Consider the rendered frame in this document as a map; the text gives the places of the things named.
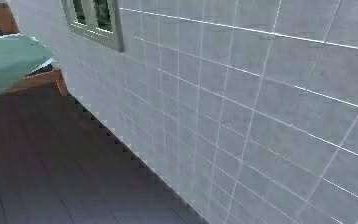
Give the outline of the wooden bed with green cover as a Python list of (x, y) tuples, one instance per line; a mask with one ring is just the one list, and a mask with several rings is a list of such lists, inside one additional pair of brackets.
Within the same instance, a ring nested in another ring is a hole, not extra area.
[(35, 37), (23, 35), (6, 2), (0, 2), (0, 95), (55, 82), (68, 94), (54, 54)]

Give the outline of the grey framed window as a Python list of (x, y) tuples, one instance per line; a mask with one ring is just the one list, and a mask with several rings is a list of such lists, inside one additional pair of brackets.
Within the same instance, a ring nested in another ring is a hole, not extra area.
[(118, 0), (61, 0), (68, 28), (78, 36), (124, 51)]

